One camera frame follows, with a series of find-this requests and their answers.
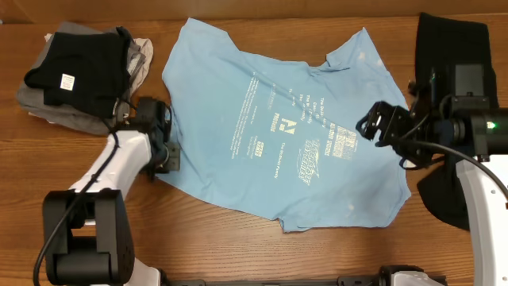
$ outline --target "wooden tabletop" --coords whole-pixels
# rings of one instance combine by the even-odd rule
[[[508,15],[456,16],[489,25],[501,106],[508,106]],[[150,38],[154,58],[136,96],[169,101],[161,75],[184,21],[123,25]],[[414,74],[417,17],[211,21],[229,32],[240,50],[310,65],[362,27],[405,92]],[[16,90],[57,25],[0,25],[0,284],[30,285],[43,243],[42,200],[66,190],[94,162],[106,139],[29,116]],[[374,274],[381,265],[418,265],[444,274],[450,285],[472,285],[469,233],[434,218],[416,183],[428,171],[409,172],[412,196],[384,229],[327,228],[284,234],[276,221],[230,211],[195,199],[161,181],[138,176],[126,200],[136,255],[172,279],[321,279]],[[44,269],[40,278],[46,280]]]

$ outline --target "blue t-shirt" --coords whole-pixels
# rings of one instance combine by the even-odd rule
[[[310,67],[189,19],[163,80],[181,162],[158,177],[198,199],[300,231],[388,226],[410,197],[400,157],[355,131],[374,102],[406,106],[365,29]]]

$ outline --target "black cloth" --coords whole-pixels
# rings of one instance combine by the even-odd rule
[[[55,33],[40,67],[26,74],[26,85],[44,89],[46,105],[68,104],[100,118],[112,118],[130,77],[126,67],[130,37],[124,29],[117,31],[118,35]],[[71,91],[60,88],[63,74],[75,77]]]
[[[420,16],[415,56],[417,83],[430,79],[432,67],[451,64],[483,64],[483,86],[491,108],[499,108],[496,78],[491,63],[491,47],[485,24]],[[442,222],[469,230],[464,191],[456,176],[458,158],[446,156],[444,165],[418,183],[425,207]]]

